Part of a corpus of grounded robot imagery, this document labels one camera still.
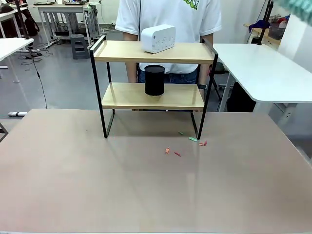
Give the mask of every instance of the gray step stool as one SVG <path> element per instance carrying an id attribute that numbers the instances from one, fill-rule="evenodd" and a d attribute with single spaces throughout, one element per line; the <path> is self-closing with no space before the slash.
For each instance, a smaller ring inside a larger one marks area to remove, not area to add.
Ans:
<path id="1" fill-rule="evenodd" d="M 87 43 L 82 34 L 72 34 L 70 36 L 70 44 L 72 46 L 73 59 L 82 59 L 90 58 Z"/>

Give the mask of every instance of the person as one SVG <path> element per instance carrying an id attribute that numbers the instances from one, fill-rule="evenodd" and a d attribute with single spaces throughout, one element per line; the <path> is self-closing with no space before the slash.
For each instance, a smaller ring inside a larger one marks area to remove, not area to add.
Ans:
<path id="1" fill-rule="evenodd" d="M 176 42 L 200 43 L 214 41 L 214 32 L 221 29 L 220 0 L 120 0 L 116 30 L 123 39 L 137 41 L 143 29 L 162 24 L 175 26 Z M 166 83 L 195 84 L 198 65 L 159 64 L 165 68 Z M 126 63 L 129 82 L 145 82 L 144 68 L 150 63 L 140 63 L 137 77 L 136 63 Z M 209 65 L 201 65 L 198 83 L 206 85 Z"/>

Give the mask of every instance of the power strip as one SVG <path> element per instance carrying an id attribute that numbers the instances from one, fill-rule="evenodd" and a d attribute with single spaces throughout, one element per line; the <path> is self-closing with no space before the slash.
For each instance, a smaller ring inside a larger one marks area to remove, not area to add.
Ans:
<path id="1" fill-rule="evenodd" d="M 143 50 L 152 54 L 174 47 L 176 28 L 167 24 L 146 28 L 142 31 Z"/>

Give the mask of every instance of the green graphic print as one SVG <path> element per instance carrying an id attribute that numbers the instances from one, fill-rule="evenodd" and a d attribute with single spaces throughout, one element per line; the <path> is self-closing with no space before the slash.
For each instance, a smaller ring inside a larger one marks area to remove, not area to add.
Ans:
<path id="1" fill-rule="evenodd" d="M 189 4 L 190 7 L 193 8 L 194 10 L 197 10 L 199 0 L 183 0 L 183 1 L 185 1 L 187 4 Z"/>

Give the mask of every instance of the wristwatch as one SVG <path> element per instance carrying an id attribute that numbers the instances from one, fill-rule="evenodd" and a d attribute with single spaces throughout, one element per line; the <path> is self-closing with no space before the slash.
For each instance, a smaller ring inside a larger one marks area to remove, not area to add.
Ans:
<path id="1" fill-rule="evenodd" d="M 207 90 L 208 85 L 207 84 L 198 84 L 197 85 L 199 89 Z"/>

